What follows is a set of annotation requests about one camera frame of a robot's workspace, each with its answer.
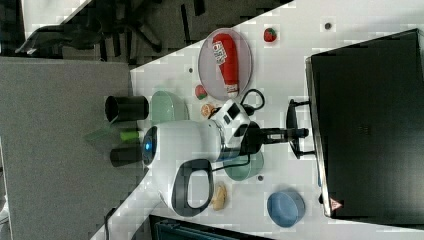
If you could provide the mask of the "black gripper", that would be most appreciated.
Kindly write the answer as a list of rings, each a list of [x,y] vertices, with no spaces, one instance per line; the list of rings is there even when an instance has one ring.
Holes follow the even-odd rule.
[[[263,144],[279,144],[294,142],[295,137],[290,136],[308,136],[309,130],[306,128],[301,129],[282,129],[282,128],[267,128],[264,130],[268,136],[264,141],[264,134],[259,125],[255,122],[251,122],[245,131],[243,140],[240,147],[240,155],[256,154]]]

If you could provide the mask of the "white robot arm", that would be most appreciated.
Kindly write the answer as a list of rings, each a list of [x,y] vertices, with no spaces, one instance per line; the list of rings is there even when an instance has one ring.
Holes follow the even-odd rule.
[[[151,127],[142,143],[142,159],[149,175],[140,183],[149,207],[164,202],[176,214],[193,217],[212,200],[214,162],[257,153],[265,144],[292,142],[309,134],[305,128],[261,128],[256,123],[237,126],[214,120],[165,122]],[[189,204],[192,175],[203,172],[208,191],[203,204]]]

